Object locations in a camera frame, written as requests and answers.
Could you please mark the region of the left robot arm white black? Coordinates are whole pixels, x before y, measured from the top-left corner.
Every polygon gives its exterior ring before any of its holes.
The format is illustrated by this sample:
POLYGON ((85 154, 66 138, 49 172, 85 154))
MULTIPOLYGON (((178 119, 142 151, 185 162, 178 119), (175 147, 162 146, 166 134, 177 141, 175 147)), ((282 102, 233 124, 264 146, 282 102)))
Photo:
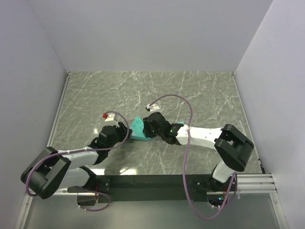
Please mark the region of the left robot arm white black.
POLYGON ((44 148, 20 177, 26 193, 47 199, 65 187, 79 186, 85 192, 93 190, 96 175, 87 166, 101 163, 131 134, 132 130, 119 122, 104 126, 85 148, 72 151, 60 151, 51 146, 44 148))

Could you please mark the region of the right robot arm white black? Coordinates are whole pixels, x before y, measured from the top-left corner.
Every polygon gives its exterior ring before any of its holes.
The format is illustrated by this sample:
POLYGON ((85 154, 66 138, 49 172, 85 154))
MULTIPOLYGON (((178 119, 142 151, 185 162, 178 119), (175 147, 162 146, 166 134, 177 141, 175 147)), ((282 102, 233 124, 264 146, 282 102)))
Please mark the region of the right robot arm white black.
POLYGON ((223 128, 199 128, 181 123, 170 124, 164 116, 155 112, 143 119, 143 134, 159 136, 170 145, 195 145, 216 150, 221 157, 209 178, 209 185, 220 190, 234 172, 243 172, 254 149, 253 142, 234 125, 223 128))

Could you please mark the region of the teal triangular power strip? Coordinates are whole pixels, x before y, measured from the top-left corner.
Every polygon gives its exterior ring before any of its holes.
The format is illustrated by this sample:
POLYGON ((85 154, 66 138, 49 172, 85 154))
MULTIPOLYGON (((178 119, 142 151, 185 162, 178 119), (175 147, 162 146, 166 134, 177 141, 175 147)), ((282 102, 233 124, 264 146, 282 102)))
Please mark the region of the teal triangular power strip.
POLYGON ((151 138, 146 137, 143 133, 144 123, 140 117, 136 117, 129 128, 132 130, 130 139, 151 141, 151 138))

